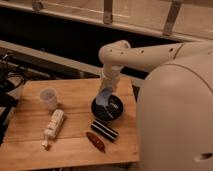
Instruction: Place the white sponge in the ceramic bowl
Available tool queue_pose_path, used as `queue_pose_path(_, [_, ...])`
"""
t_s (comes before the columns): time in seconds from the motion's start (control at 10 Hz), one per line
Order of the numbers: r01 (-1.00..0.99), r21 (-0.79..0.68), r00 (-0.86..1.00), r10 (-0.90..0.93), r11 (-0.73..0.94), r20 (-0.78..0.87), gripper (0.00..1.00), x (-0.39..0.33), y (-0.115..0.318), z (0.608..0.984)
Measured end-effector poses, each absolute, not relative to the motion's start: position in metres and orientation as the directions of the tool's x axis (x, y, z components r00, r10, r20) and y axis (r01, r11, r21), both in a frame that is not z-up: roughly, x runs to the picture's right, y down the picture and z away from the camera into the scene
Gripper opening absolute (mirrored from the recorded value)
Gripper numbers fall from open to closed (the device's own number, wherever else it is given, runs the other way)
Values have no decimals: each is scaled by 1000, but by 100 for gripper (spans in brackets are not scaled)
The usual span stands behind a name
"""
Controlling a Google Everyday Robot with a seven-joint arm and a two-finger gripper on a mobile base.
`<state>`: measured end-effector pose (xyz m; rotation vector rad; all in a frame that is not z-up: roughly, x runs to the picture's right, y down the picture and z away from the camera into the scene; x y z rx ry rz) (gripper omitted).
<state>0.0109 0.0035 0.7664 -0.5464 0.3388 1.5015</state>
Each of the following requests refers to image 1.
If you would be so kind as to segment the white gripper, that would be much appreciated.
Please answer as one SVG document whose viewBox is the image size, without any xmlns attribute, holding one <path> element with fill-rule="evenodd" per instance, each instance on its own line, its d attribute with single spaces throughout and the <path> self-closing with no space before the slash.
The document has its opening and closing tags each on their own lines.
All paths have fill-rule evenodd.
<svg viewBox="0 0 213 171">
<path fill-rule="evenodd" d="M 104 66 L 101 71 L 100 92 L 96 96 L 96 104 L 106 107 L 112 90 L 115 91 L 120 80 L 120 68 L 118 66 Z"/>
</svg>

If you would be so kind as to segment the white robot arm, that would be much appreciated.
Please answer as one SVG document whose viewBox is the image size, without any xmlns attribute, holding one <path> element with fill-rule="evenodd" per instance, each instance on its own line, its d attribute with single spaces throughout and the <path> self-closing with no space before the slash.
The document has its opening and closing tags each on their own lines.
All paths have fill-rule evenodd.
<svg viewBox="0 0 213 171">
<path fill-rule="evenodd" d="M 213 171 L 213 42 L 99 50 L 102 88 L 123 67 L 145 71 L 137 99 L 140 171 Z"/>
</svg>

